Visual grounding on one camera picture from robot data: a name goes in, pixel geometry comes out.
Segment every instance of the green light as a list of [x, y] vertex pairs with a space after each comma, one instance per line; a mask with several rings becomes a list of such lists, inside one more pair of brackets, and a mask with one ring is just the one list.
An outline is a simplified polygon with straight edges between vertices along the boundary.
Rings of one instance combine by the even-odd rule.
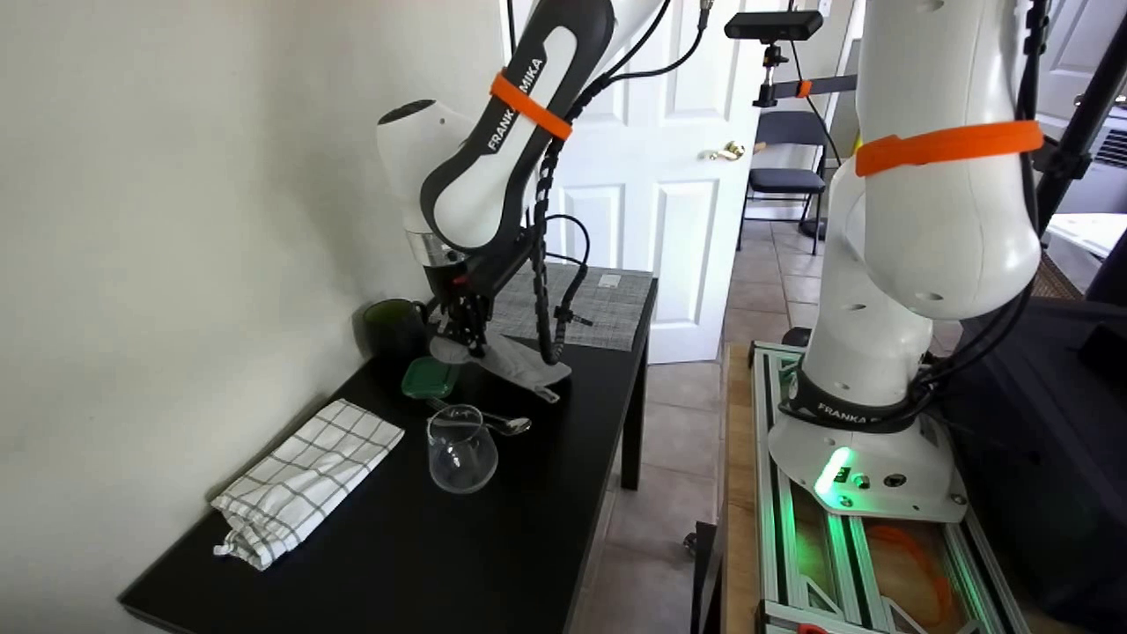
[[841, 492], [834, 492], [834, 480], [841, 469], [850, 469], [852, 463], [852, 449], [834, 449], [834, 455], [826, 463], [822, 476], [814, 480], [814, 492], [829, 504], [829, 507], [846, 507]]

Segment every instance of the white towel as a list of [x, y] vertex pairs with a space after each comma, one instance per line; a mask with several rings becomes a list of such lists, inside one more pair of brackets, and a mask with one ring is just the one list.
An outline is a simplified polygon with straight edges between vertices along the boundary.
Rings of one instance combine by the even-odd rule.
[[232, 527], [217, 545], [217, 556], [239, 556], [268, 571], [296, 550], [397, 441], [397, 428], [352, 401], [325, 405], [279, 451], [212, 500]]

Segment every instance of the white door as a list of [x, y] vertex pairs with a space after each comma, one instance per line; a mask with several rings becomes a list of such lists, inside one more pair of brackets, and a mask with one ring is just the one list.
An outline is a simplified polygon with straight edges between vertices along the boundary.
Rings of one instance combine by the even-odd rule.
[[[537, 0], [510, 0], [514, 26]], [[714, 0], [692, 62], [653, 81], [615, 84], [575, 122], [555, 212], [593, 229], [593, 263], [658, 276], [653, 364], [714, 361], [745, 214], [748, 159], [701, 159], [731, 140], [751, 148], [762, 47], [732, 44], [723, 26], [739, 0]], [[698, 0], [674, 0], [665, 26], [636, 57], [636, 72], [678, 60], [698, 28]], [[550, 249], [577, 255], [565, 227]]]
[[1101, 66], [1105, 47], [1113, 44], [1127, 0], [1056, 0], [1049, 47], [1042, 57], [1041, 81], [1041, 122], [1049, 136], [1062, 136], [1068, 121], [1084, 94], [1092, 72]]

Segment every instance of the robot platform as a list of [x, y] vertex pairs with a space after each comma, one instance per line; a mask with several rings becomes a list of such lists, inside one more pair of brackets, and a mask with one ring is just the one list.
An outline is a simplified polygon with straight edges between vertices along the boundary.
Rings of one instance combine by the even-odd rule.
[[868, 522], [829, 513], [767, 457], [780, 378], [801, 349], [758, 349], [758, 507], [764, 630], [1030, 630], [977, 522]]

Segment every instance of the clear glass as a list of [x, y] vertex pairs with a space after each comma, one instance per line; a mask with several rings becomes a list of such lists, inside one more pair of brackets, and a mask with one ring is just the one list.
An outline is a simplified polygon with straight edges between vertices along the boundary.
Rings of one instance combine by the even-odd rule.
[[449, 492], [478, 492], [496, 472], [496, 443], [476, 405], [444, 405], [428, 421], [431, 480]]

